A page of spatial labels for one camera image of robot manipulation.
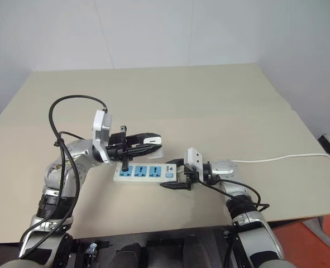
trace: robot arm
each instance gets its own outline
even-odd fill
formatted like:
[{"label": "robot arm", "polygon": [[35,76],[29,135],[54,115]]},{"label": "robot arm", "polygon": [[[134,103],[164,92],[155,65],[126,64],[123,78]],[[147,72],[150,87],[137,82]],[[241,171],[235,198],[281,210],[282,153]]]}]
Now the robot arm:
[{"label": "robot arm", "polygon": [[238,176],[236,163],[223,160],[204,164],[202,155],[194,148],[190,148],[183,159],[170,162],[185,166],[186,183],[163,183],[162,186],[190,190],[191,183],[195,182],[210,188],[219,183],[219,189],[215,189],[227,194],[224,202],[232,218],[232,231],[226,236],[229,250],[225,265],[230,258],[230,251],[233,251],[238,267],[295,267],[284,261],[280,242]]},{"label": "robot arm", "polygon": [[[133,157],[154,154],[161,148],[160,135],[142,133],[126,136],[125,126],[121,127],[120,133],[110,135],[110,130],[111,115],[104,110],[97,111],[93,139],[76,140],[67,145],[78,173],[79,189],[84,184],[90,168],[102,163],[115,164],[122,161],[122,169],[126,171],[128,162]],[[21,238],[19,258],[35,261],[43,267],[65,267],[71,249],[72,237],[67,234],[67,230],[73,223],[71,208],[76,202],[77,185],[75,171],[70,160],[65,157],[64,180],[61,187],[62,163],[62,157],[59,157],[46,169],[39,208],[32,217],[31,227]],[[55,227],[57,230],[34,248],[54,231]]]}]

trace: black cable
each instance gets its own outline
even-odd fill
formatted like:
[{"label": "black cable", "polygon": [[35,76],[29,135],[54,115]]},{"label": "black cable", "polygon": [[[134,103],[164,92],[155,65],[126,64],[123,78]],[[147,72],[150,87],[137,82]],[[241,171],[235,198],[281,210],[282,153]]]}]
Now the black cable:
[{"label": "black cable", "polygon": [[27,253],[24,253],[20,259],[24,259],[25,257],[27,257],[32,251],[34,251],[36,248],[39,247],[39,245],[41,245],[44,241],[46,241],[51,235],[53,235],[62,225],[63,223],[68,219],[69,214],[73,211],[73,209],[75,208],[76,202],[78,201],[79,198],[79,192],[80,192],[80,179],[79,179],[79,173],[78,173],[78,169],[76,168],[76,164],[68,150],[68,148],[66,147],[66,145],[64,144],[64,140],[61,138],[61,134],[58,133],[58,130],[54,124],[54,120],[53,120],[53,111],[55,106],[60,103],[61,101],[64,101],[66,99],[72,99],[72,98],[85,98],[85,99],[92,99],[94,101],[99,102],[102,106],[103,106],[103,111],[107,112],[107,106],[105,105],[104,102],[102,102],[100,99],[91,97],[91,96],[86,96],[86,95],[69,95],[69,96],[64,96],[62,98],[57,99],[49,108],[49,113],[48,113],[48,119],[49,119],[49,124],[51,126],[51,129],[54,133],[54,135],[57,138],[57,143],[59,145],[59,147],[61,148],[61,150],[64,151],[64,153],[66,154],[70,165],[73,169],[74,172],[74,176],[75,176],[75,198],[71,204],[71,207],[69,208],[68,212],[66,213],[66,215],[60,220],[60,222],[54,227],[54,229],[52,231],[50,231],[47,235],[45,235],[41,240],[39,240],[32,248],[30,248],[30,250]]},{"label": "black cable", "polygon": [[[60,201],[61,201],[61,195],[63,192],[63,184],[64,184],[64,174],[65,174],[65,157],[64,157],[64,150],[62,148],[60,148],[60,157],[61,157],[61,175],[60,175],[60,187],[59,187],[59,191],[58,191],[58,197],[57,197],[57,202],[56,205],[59,205]],[[52,213],[44,218],[43,220],[33,224],[32,226],[30,226],[27,230],[24,231],[24,233],[21,236],[20,239],[20,248],[22,247],[23,244],[23,239],[25,239],[25,236],[28,234],[29,231],[33,230],[34,228],[36,228],[37,226],[41,225],[42,223],[48,221],[55,213],[55,210],[52,211]]]},{"label": "black cable", "polygon": [[226,250],[226,255],[224,256],[223,268],[228,268],[229,259],[231,257],[231,253],[232,253],[235,241],[236,240],[233,240],[233,241],[228,243],[228,247],[227,247],[227,250]]},{"label": "black cable", "polygon": [[80,137],[80,136],[78,136],[78,135],[76,135],[76,134],[70,133],[70,132],[68,132],[68,131],[60,131],[60,132],[59,132],[59,135],[62,136],[62,134],[66,134],[66,135],[69,135],[69,136],[72,136],[72,137],[78,138],[78,139],[80,139],[80,140],[83,140],[83,139],[84,139],[84,138],[82,138],[82,137]]},{"label": "black cable", "polygon": [[239,183],[239,182],[234,181],[234,180],[218,179],[216,182],[219,183],[220,181],[223,181],[223,182],[225,182],[225,183],[233,183],[233,184],[237,184],[237,185],[243,186],[243,187],[245,187],[245,188],[248,188],[249,190],[252,190],[253,193],[255,193],[256,196],[258,197],[258,201],[257,201],[257,203],[260,203],[260,201],[261,201],[260,194],[259,194],[258,191],[255,190],[253,187],[250,187],[249,185],[246,185],[246,184],[244,184],[244,183]]},{"label": "black cable", "polygon": [[221,194],[223,194],[223,195],[225,195],[225,196],[227,196],[227,197],[230,197],[230,198],[232,198],[232,199],[234,199],[234,200],[238,200],[238,201],[240,201],[240,202],[247,202],[247,203],[252,204],[252,205],[258,205],[258,206],[260,206],[260,207],[263,207],[263,208],[262,208],[261,210],[259,210],[259,211],[263,211],[264,209],[266,209],[266,208],[268,208],[268,207],[270,206],[269,204],[261,204],[261,203],[255,203],[255,202],[252,202],[252,201],[246,201],[246,200],[242,200],[242,199],[237,199],[234,195],[227,194],[226,192],[224,192],[224,191],[222,191],[222,190],[219,190],[219,189],[217,189],[216,187],[210,186],[210,185],[208,185],[208,184],[206,184],[206,183],[204,183],[204,182],[202,182],[202,181],[200,181],[200,180],[198,180],[198,182],[199,182],[200,184],[202,184],[202,185],[204,185],[204,186],[206,186],[206,187],[208,187],[208,188],[210,188],[210,189],[212,189],[212,190],[215,190],[215,191],[217,191],[217,192],[219,192],[219,193],[221,193]]}]

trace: power strip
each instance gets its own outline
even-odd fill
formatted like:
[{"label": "power strip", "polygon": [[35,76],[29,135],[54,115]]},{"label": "power strip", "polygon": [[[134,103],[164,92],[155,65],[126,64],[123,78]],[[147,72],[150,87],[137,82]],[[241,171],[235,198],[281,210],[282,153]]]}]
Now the power strip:
[{"label": "power strip", "polygon": [[122,171],[121,166],[120,162],[116,165],[115,182],[164,183],[176,181],[176,164],[130,163],[128,171]]}]

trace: table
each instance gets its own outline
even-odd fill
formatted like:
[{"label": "table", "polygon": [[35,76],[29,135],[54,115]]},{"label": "table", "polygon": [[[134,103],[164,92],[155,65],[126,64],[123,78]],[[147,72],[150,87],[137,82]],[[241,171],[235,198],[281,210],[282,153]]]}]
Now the table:
[{"label": "table", "polygon": [[[112,133],[126,125],[129,135],[161,134],[165,157],[152,162],[183,157],[189,147],[204,161],[324,152],[256,64],[35,72],[0,115],[0,243],[18,241],[37,211],[45,169],[59,155],[48,109],[68,94],[104,100]],[[91,138],[97,108],[89,100],[64,101],[56,125]],[[328,158],[238,166],[243,181],[271,204],[268,221],[330,213]],[[221,195],[201,185],[189,192],[115,184],[113,172],[105,165],[90,170],[74,211],[75,238],[230,222]]]}]

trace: orange floor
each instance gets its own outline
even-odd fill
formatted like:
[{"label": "orange floor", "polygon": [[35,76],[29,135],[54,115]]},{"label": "orange floor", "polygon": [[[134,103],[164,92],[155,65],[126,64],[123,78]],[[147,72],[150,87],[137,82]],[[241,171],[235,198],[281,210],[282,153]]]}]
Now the orange floor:
[{"label": "orange floor", "polygon": [[[324,221],[330,236],[330,215]],[[317,238],[303,223],[274,230],[285,253],[285,258],[298,268],[330,268],[330,248]]]},{"label": "orange floor", "polygon": [[330,268],[330,248],[303,223],[274,230],[285,258],[297,268]]}]

